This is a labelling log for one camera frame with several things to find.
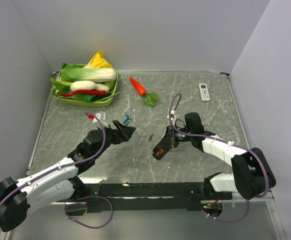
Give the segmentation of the orange toy carrot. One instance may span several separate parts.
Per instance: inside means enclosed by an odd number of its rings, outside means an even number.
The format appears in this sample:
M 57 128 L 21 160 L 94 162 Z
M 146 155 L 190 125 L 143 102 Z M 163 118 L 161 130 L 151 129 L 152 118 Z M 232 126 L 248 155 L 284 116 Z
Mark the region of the orange toy carrot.
M 158 95 L 155 92 L 147 92 L 146 89 L 133 77 L 130 76 L 129 80 L 137 93 L 143 98 L 143 103 L 148 107 L 154 108 L 159 98 Z

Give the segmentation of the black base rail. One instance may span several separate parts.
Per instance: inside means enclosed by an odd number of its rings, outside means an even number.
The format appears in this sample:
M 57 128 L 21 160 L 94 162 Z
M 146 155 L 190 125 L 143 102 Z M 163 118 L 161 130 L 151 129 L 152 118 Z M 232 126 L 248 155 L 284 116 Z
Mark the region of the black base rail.
M 201 204 L 221 197 L 232 200 L 229 192 L 204 190 L 203 182 L 164 183 L 87 183 L 75 198 L 62 199 L 59 203 L 79 203 L 79 198 L 101 196 L 107 198 L 114 211 L 174 210 L 200 211 Z

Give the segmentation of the yellow leaf toy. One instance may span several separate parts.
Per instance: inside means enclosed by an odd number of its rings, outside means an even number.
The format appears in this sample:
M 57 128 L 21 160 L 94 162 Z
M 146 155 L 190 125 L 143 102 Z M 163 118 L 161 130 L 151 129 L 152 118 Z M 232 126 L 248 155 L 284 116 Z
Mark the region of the yellow leaf toy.
M 112 68 L 113 66 L 104 58 L 104 53 L 98 51 L 84 68 Z

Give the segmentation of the red chili pepper toy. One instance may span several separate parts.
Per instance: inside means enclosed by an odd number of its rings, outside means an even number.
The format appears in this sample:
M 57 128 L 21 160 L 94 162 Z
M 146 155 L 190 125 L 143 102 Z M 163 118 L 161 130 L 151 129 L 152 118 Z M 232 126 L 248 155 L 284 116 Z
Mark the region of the red chili pepper toy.
M 60 95 L 63 97 L 72 97 L 74 95 L 79 95 L 79 94 L 84 94 L 84 95 L 96 95 L 96 96 L 104 96 L 107 94 L 105 90 L 86 90 L 86 89 L 80 89 L 80 90 L 75 90 L 70 93 L 61 93 Z

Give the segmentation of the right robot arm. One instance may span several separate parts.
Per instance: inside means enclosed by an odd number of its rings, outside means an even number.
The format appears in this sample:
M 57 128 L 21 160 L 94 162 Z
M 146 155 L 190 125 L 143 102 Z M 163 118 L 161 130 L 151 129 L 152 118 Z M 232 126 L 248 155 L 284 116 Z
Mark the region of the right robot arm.
M 204 179 L 203 191 L 209 199 L 215 199 L 221 193 L 238 193 L 244 199 L 251 200 L 277 184 L 259 148 L 246 150 L 235 147 L 232 142 L 222 142 L 213 132 L 205 130 L 196 112 L 184 116 L 182 128 L 174 123 L 168 125 L 163 138 L 153 148 L 152 155 L 156 160 L 161 160 L 182 142 L 190 142 L 194 148 L 224 161 L 232 168 L 232 173 L 217 172 Z

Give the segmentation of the black remote control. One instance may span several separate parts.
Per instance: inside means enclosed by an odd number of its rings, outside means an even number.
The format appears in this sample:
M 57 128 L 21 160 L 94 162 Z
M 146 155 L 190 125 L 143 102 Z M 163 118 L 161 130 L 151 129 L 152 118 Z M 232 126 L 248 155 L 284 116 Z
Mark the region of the black remote control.
M 169 150 L 170 150 L 169 148 L 154 148 L 152 150 L 152 156 L 156 160 L 160 161 Z

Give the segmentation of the white remote control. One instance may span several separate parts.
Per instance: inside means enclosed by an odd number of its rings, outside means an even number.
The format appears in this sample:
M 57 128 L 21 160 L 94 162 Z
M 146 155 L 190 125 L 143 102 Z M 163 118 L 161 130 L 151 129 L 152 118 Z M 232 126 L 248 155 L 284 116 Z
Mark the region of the white remote control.
M 205 83 L 199 84 L 200 96 L 203 102 L 209 102 L 211 100 L 208 85 Z

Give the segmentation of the red battery cluster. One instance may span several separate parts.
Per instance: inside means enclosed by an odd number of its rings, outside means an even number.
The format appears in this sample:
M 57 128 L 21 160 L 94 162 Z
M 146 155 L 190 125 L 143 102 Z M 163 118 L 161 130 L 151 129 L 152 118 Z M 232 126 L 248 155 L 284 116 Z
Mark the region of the red battery cluster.
M 157 155 L 157 156 L 160 156 L 163 152 L 164 152 L 164 150 L 161 148 L 161 149 L 156 153 L 156 155 Z

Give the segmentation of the white radish toy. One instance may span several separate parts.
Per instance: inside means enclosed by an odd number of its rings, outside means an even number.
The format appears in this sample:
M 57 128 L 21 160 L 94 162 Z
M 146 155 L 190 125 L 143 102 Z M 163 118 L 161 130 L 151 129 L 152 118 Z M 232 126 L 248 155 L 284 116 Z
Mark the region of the white radish toy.
M 81 80 L 81 81 L 75 81 L 70 85 L 71 91 L 77 91 L 77 90 L 96 90 L 96 91 L 110 91 L 110 87 L 106 86 L 105 84 L 101 83 L 95 83 L 90 80 Z

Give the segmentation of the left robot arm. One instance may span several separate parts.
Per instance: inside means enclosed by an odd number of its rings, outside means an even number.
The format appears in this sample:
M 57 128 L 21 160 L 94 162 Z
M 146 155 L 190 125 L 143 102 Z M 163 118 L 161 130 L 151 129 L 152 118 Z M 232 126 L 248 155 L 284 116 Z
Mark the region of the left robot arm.
M 91 130 L 78 146 L 54 165 L 36 174 L 0 182 L 0 229 L 9 232 L 35 211 L 51 203 L 79 201 L 85 193 L 79 175 L 90 169 L 110 146 L 127 142 L 135 127 L 113 120 L 115 128 L 101 125 Z

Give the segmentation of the green tray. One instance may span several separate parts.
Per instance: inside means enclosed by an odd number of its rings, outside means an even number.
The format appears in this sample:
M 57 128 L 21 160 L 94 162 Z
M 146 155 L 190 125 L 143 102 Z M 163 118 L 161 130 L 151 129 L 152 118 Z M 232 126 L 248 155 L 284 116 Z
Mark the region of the green tray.
M 82 107 L 107 107 L 116 94 L 117 71 L 112 67 L 93 68 L 63 63 L 56 78 L 50 79 L 52 97 Z

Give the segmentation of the napa cabbage toy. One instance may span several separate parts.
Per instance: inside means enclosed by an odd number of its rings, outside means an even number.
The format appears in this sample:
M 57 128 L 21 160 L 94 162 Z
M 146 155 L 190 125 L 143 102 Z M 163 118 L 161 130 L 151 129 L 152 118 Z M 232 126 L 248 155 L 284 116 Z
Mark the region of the napa cabbage toy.
M 60 70 L 60 77 L 64 82 L 92 81 L 101 83 L 116 80 L 117 73 L 113 68 L 88 68 L 82 64 L 64 63 Z

